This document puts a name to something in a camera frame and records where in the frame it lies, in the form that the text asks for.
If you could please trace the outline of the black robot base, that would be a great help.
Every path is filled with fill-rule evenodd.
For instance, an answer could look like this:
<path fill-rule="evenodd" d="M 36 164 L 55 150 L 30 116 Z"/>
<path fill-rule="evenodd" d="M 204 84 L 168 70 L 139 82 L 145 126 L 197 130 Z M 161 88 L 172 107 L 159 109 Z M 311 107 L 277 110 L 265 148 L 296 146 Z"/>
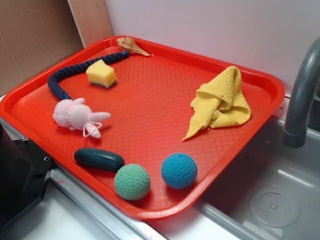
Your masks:
<path fill-rule="evenodd" d="M 0 229 L 39 204 L 52 157 L 30 139 L 12 140 L 0 127 Z"/>

